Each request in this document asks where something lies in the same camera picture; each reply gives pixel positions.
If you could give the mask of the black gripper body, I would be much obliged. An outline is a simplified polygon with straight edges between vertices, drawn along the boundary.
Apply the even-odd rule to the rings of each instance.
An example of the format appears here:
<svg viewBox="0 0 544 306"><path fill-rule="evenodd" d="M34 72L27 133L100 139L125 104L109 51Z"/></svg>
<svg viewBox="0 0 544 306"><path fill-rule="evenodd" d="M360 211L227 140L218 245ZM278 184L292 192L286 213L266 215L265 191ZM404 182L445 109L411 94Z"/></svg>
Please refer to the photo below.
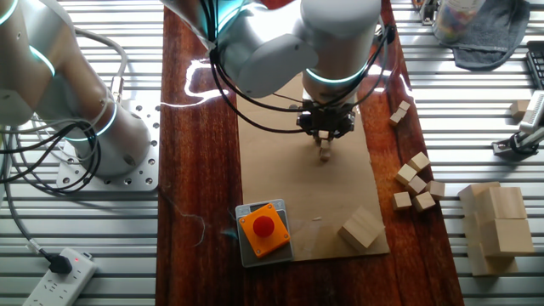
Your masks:
<svg viewBox="0 0 544 306"><path fill-rule="evenodd" d="M324 107L314 101L304 101L298 109L297 125L308 135L315 130L339 132L338 138L354 131L355 113L353 104Z"/></svg>

